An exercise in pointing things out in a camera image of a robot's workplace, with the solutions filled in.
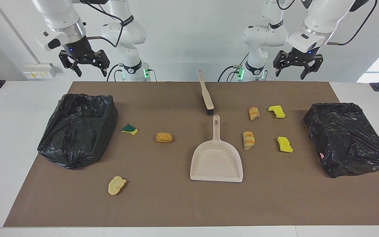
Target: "sponge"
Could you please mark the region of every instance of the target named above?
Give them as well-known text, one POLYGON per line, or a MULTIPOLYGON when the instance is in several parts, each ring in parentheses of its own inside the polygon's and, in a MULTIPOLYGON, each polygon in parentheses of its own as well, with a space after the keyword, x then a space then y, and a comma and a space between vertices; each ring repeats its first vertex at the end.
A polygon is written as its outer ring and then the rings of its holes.
POLYGON ((158 143, 171 143, 173 140, 173 137, 170 133, 167 133, 167 132, 159 132, 157 135, 156 135, 156 141, 158 143))
POLYGON ((293 149, 291 147, 291 144, 290 144, 288 138, 286 138, 286 137, 278 137, 277 141, 278 141, 279 146, 280 146, 280 151, 289 152, 289 153, 293 152, 293 149))
POLYGON ((276 118, 282 119, 286 117, 285 113, 283 113, 283 109, 280 105, 270 106, 268 111, 274 111, 274 114, 276 115, 276 118))
POLYGON ((132 135, 135 135, 138 132, 138 129, 131 126, 130 124, 127 124, 121 132, 131 133, 132 135))

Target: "yellow sponge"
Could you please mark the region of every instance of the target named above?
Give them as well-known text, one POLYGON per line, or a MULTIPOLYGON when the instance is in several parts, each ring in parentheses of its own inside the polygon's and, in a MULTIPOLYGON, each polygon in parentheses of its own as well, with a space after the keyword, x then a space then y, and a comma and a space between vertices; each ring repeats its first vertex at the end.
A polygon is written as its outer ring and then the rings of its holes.
POLYGON ((293 152, 293 149, 291 147, 291 144, 290 144, 288 138, 286 138, 286 137, 278 137, 277 141, 278 141, 279 146, 280 146, 280 151, 289 152, 289 153, 293 152))
POLYGON ((276 115, 276 118, 282 119, 286 117, 285 113, 283 112, 283 109, 280 105, 270 106, 268 111, 274 111, 274 114, 276 115))

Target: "green sponge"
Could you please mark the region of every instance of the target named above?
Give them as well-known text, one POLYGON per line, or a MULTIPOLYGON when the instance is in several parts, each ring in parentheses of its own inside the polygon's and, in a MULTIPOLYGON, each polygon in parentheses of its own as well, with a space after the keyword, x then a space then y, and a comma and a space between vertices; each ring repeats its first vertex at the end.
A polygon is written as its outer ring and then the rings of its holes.
POLYGON ((135 135, 138 132, 138 129, 131 126, 130 124, 127 124, 121 132, 131 133, 132 135, 135 135))

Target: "brush handle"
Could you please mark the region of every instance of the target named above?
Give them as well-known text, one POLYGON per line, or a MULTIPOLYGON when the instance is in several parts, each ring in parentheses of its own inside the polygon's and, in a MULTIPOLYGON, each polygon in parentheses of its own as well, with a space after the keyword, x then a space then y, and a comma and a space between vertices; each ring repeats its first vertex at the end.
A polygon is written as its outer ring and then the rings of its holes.
POLYGON ((200 79, 201 84, 201 93, 203 95, 204 103, 206 104, 206 109, 212 110, 215 108, 213 105, 212 98, 210 97, 209 91, 206 88, 206 84, 204 83, 204 76, 201 70, 198 70, 198 78, 200 79))
POLYGON ((200 79, 201 88, 205 89, 206 84, 204 83, 204 76, 203 76, 203 73, 201 72, 201 70, 198 70, 198 78, 200 79))
POLYGON ((218 115, 213 117, 213 140, 220 141, 220 117, 218 115))

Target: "green indicator light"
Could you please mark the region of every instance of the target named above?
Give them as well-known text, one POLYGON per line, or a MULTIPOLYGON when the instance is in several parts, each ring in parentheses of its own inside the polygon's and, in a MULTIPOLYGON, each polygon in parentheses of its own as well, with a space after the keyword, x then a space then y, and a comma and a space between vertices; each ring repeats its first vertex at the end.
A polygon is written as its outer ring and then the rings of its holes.
POLYGON ((146 78, 149 78, 149 72, 147 72, 147 70, 144 68, 143 69, 143 71, 144 71, 144 77, 146 77, 146 78))
POLYGON ((243 68, 241 68, 241 70, 239 71, 239 74, 238 74, 239 80, 242 80, 244 72, 245 72, 245 70, 243 68))
POLYGON ((263 74, 261 75, 261 81, 265 81, 266 78, 267 78, 267 76, 268 76, 268 71, 267 71, 267 70, 264 70, 264 71, 263 71, 263 74))

